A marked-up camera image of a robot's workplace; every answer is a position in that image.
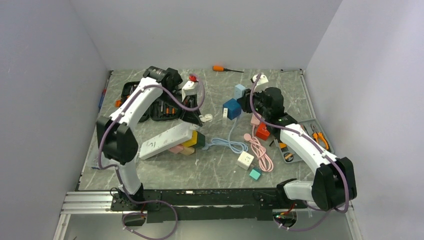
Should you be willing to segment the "pink power strip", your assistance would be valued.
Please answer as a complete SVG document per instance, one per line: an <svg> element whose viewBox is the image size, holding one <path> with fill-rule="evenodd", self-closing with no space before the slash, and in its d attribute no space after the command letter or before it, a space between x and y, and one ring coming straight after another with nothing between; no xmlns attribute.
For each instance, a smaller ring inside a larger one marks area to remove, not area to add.
<svg viewBox="0 0 424 240"><path fill-rule="evenodd" d="M259 126L260 125L260 123L261 123L261 121L253 114L252 116L251 116L251 120L250 120L250 124L252 125L252 126Z"/></svg>

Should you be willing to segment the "black tool case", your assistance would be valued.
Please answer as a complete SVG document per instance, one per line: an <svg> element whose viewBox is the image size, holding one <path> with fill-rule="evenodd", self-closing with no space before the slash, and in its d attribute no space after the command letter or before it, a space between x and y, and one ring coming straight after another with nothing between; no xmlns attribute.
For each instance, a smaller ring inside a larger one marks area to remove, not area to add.
<svg viewBox="0 0 424 240"><path fill-rule="evenodd" d="M129 96L136 90L137 86L139 85L139 81L130 81L126 82L123 85L121 94L119 99L115 102L115 107L121 107L124 102L129 98ZM175 108L175 115L172 117L166 116L166 102L164 102L161 99L155 100L148 110L142 115L142 117L139 119L139 123L143 123L149 119L155 122L163 122L163 121L172 121L179 117L179 115L182 113L182 109L179 107L173 107Z"/></svg>

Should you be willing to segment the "red cube socket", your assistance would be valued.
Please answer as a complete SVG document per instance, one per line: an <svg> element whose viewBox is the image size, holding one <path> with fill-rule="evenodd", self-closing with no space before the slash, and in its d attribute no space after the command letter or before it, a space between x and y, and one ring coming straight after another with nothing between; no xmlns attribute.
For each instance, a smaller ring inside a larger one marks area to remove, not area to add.
<svg viewBox="0 0 424 240"><path fill-rule="evenodd" d="M267 141L267 140L268 140L268 138L270 137L270 132L269 132L269 131L268 131L268 129L267 129L267 125L266 125L266 124L264 124L263 122L261 122L261 123L257 126L256 132L255 132L255 136L256 136L258 139L261 139L261 140L263 140L263 141Z"/></svg>

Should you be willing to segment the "light blue power strip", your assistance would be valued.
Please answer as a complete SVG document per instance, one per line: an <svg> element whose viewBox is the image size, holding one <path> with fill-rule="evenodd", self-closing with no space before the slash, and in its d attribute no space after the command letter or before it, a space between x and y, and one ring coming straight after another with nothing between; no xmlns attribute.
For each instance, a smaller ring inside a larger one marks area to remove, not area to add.
<svg viewBox="0 0 424 240"><path fill-rule="evenodd" d="M244 93L245 93L246 89L247 88L245 86L243 86L242 84L237 84L234 87L233 98L235 100L238 100L238 99L242 98L244 96Z"/></svg>

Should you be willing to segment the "blue cube socket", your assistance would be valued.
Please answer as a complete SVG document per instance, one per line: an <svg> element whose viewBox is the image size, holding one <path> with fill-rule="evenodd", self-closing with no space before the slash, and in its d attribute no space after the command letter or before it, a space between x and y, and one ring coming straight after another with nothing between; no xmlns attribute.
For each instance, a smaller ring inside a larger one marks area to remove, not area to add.
<svg viewBox="0 0 424 240"><path fill-rule="evenodd" d="M222 105L223 109L227 109L227 118L233 120L239 117L242 113L241 105L237 102L236 99L231 98Z"/></svg>

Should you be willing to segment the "white long power strip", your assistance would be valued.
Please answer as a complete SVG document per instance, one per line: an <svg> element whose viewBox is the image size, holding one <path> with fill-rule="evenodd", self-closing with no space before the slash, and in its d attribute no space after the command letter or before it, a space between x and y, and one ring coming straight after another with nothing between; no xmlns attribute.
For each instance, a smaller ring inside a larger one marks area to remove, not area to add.
<svg viewBox="0 0 424 240"><path fill-rule="evenodd" d="M191 124L182 122L142 143L138 157L146 160L192 138Z"/></svg>

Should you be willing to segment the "grey tool tray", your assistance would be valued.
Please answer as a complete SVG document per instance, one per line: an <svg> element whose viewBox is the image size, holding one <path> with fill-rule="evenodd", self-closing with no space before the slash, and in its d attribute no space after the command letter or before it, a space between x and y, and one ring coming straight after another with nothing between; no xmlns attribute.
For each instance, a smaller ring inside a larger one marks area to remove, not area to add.
<svg viewBox="0 0 424 240"><path fill-rule="evenodd" d="M310 125L314 124L318 131L322 132L328 144L330 146L330 150L325 149L325 145L321 142L318 144L313 139L313 130ZM294 129L296 131L302 131L303 135L297 132L292 132L289 130L283 130L281 135L275 140L278 144L283 144L286 140L286 147L281 148L282 159L284 160L284 153L292 153L294 159L292 162L285 162L286 164L292 164L296 162L304 162L307 164L309 168L315 170L320 167L321 164L329 165L330 162L322 157L322 152L325 152L327 156L329 156L333 161L336 161L337 156L334 154L334 150L332 150L332 146L330 141L327 139L327 136L324 133L320 123L317 119L312 118L308 120L303 120L298 123L298 125L288 125L287 128Z"/></svg>

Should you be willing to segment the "dark green cube socket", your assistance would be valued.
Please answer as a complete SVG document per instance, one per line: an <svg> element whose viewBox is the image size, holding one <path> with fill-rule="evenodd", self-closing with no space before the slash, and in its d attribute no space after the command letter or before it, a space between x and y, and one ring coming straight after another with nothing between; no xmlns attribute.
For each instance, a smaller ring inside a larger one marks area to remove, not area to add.
<svg viewBox="0 0 424 240"><path fill-rule="evenodd" d="M206 136L202 133L197 133L196 143L192 146L195 149L202 149L206 145Z"/></svg>

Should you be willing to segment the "yellow cube socket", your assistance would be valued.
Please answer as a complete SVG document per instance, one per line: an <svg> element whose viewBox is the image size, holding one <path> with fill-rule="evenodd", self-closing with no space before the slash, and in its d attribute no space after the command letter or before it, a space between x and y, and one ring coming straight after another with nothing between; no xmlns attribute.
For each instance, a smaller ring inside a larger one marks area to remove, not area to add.
<svg viewBox="0 0 424 240"><path fill-rule="evenodd" d="M189 140L183 142L182 145L184 147L189 148L189 147L192 147L192 146L196 145L197 142L198 142L198 132L196 130L193 130L192 131L191 138Z"/></svg>

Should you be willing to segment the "pink cube socket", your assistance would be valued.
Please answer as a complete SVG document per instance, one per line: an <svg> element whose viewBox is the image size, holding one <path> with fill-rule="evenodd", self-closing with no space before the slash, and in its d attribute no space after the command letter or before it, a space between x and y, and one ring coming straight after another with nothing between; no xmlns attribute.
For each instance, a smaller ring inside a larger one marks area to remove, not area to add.
<svg viewBox="0 0 424 240"><path fill-rule="evenodd" d="M173 146L173 147L169 148L168 151L170 151L170 152L172 152L174 154L178 154L178 153L182 152L184 150L184 148L185 147L183 145L178 144L176 146Z"/></svg>

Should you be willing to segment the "beige cube socket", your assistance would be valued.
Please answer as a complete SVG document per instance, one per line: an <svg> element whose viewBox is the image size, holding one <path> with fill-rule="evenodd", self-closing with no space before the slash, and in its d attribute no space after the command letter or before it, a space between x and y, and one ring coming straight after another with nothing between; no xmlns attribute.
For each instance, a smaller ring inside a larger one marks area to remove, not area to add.
<svg viewBox="0 0 424 240"><path fill-rule="evenodd" d="M193 147L183 147L183 149L181 150L181 154L185 155L185 156L190 156L192 155L196 150Z"/></svg>

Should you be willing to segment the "white cube socket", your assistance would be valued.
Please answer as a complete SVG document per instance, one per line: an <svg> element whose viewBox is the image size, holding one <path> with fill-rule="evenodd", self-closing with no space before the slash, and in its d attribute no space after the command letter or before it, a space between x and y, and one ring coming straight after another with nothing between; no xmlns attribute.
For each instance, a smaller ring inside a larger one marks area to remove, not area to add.
<svg viewBox="0 0 424 240"><path fill-rule="evenodd" d="M253 163L255 157L246 151L242 151L237 158L236 165L244 170L248 170Z"/></svg>

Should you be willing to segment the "teal plug adapter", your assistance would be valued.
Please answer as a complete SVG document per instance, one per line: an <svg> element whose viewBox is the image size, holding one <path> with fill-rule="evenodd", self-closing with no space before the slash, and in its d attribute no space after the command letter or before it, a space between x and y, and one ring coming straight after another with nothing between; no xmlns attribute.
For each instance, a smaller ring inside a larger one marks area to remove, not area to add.
<svg viewBox="0 0 424 240"><path fill-rule="evenodd" d="M249 176L255 181L257 181L261 177L261 175L262 175L262 170L256 167L252 168L249 173Z"/></svg>

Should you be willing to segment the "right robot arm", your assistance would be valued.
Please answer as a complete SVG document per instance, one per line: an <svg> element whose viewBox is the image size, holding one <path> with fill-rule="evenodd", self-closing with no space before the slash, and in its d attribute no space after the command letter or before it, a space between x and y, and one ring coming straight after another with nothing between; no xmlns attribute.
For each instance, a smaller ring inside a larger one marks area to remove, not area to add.
<svg viewBox="0 0 424 240"><path fill-rule="evenodd" d="M337 157L319 145L284 108L280 89L260 92L246 89L236 100L241 109L252 113L267 130L297 154L314 174L312 181L291 178L276 187L276 203L289 207L295 200L313 202L322 211L338 210L357 197L354 165L347 157Z"/></svg>

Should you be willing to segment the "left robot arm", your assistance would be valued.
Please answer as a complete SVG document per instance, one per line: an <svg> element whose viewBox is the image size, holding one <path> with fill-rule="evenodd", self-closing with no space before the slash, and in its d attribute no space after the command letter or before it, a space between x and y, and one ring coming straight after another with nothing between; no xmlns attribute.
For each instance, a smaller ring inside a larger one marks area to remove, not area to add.
<svg viewBox="0 0 424 240"><path fill-rule="evenodd" d="M200 106L197 93L183 94L178 98L178 86L183 82L180 73L173 68L161 69L150 66L142 75L140 82L123 104L108 117L100 116L96 121L98 155L110 160L101 170L115 168L120 190L127 192L124 204L131 210L139 209L144 203L143 184L136 171L136 155L139 143L134 135L141 117L156 101L161 100L180 110L177 118L186 124L201 127Z"/></svg>

